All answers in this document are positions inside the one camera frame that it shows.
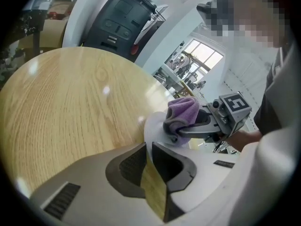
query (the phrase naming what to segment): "wooden table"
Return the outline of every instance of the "wooden table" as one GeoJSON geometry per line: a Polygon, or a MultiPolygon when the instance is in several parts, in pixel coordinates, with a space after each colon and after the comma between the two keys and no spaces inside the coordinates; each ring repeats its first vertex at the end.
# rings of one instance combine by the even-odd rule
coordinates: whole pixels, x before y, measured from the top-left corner
{"type": "Polygon", "coordinates": [[[189,88],[189,86],[183,80],[181,80],[180,83],[183,85],[183,89],[176,92],[174,95],[174,98],[178,98],[179,94],[182,93],[183,91],[186,91],[190,96],[195,96],[193,94],[192,90],[189,88]]]}
{"type": "MultiPolygon", "coordinates": [[[[0,92],[1,159],[12,182],[30,194],[80,158],[143,142],[145,119],[173,99],[120,56],[52,50],[25,63],[0,92]]],[[[153,173],[144,177],[146,187],[153,173]]]]}

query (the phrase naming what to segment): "black vent grille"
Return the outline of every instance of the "black vent grille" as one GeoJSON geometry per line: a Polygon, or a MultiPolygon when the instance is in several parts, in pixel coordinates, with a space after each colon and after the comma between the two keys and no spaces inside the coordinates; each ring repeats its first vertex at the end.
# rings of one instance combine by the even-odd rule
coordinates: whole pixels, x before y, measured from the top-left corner
{"type": "Polygon", "coordinates": [[[79,185],[68,183],[46,206],[44,211],[61,220],[79,189],[79,185]]]}
{"type": "Polygon", "coordinates": [[[140,148],[119,165],[121,175],[129,182],[140,186],[142,173],[146,165],[146,147],[140,148]]]}

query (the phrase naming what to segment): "black machine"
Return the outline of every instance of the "black machine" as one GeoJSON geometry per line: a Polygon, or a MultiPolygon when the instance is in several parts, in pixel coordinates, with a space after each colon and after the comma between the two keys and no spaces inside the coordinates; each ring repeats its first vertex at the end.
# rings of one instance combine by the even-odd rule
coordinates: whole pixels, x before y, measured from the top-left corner
{"type": "Polygon", "coordinates": [[[97,15],[84,46],[128,58],[136,38],[156,9],[151,0],[108,0],[97,15]]]}

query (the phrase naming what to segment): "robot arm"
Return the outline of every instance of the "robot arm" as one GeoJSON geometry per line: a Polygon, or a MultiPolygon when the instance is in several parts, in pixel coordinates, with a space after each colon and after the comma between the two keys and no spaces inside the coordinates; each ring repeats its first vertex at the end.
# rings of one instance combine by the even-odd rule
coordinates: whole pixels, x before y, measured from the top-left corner
{"type": "Polygon", "coordinates": [[[212,103],[201,105],[196,123],[179,128],[178,134],[220,143],[243,127],[251,111],[251,106],[239,92],[219,96],[212,103]]]}

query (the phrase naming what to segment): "white pillar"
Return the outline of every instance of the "white pillar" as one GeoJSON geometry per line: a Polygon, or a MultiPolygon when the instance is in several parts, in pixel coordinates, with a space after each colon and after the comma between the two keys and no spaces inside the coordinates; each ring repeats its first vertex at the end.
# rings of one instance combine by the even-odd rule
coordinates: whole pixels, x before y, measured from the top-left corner
{"type": "Polygon", "coordinates": [[[196,6],[210,0],[188,0],[155,32],[135,64],[154,74],[172,52],[203,21],[196,6]]]}
{"type": "Polygon", "coordinates": [[[227,37],[227,49],[225,53],[225,63],[222,69],[220,84],[223,84],[227,71],[231,68],[236,54],[239,52],[238,46],[239,34],[236,31],[229,31],[227,37]]]}
{"type": "Polygon", "coordinates": [[[95,8],[107,0],[77,0],[70,14],[65,34],[63,47],[79,46],[83,32],[95,8]]]}

